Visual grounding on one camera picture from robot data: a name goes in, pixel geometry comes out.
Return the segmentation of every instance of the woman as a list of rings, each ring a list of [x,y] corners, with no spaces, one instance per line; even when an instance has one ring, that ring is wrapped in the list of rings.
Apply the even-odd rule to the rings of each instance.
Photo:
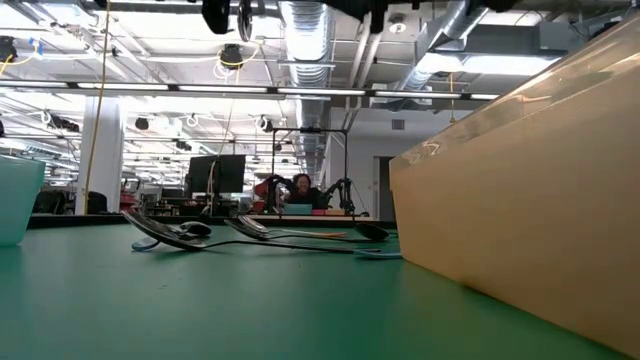
[[[322,193],[317,188],[311,187],[311,178],[307,174],[298,174],[293,177],[293,190],[287,198],[289,204],[309,204],[314,209],[323,209],[321,204]]]

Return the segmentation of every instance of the computer monitor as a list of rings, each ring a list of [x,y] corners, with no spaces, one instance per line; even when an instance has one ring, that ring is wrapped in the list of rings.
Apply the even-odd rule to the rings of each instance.
[[[206,192],[211,164],[217,160],[215,175],[218,193],[239,193],[244,186],[246,155],[215,155],[192,157],[187,175],[188,193]]]

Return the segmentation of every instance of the air duct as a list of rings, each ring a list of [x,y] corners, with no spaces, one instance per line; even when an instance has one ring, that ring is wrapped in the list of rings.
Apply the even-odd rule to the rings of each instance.
[[[281,2],[285,23],[284,39],[289,60],[305,61],[304,65],[289,67],[294,86],[324,88],[329,85],[329,68],[309,64],[323,62],[329,57],[331,12],[325,4],[313,2]],[[324,128],[329,123],[329,104],[318,100],[296,100],[296,120],[299,127]],[[305,154],[306,172],[320,169],[320,155],[324,153],[318,136],[300,136],[299,148]]]
[[[451,46],[453,50],[464,50],[466,37],[489,11],[472,0],[454,0],[447,5],[446,13],[431,21],[420,31],[416,40],[416,66],[409,71],[396,90],[421,90],[433,74],[435,48]]]

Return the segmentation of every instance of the mint green container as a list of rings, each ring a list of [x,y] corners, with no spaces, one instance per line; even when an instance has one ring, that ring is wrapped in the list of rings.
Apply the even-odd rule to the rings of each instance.
[[[0,155],[0,246],[22,241],[43,182],[43,162]]]

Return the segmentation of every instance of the cardboard box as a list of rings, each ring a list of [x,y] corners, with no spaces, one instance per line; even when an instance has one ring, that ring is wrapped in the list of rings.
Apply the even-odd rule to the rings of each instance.
[[[403,256],[640,358],[638,39],[636,15],[394,159]]]

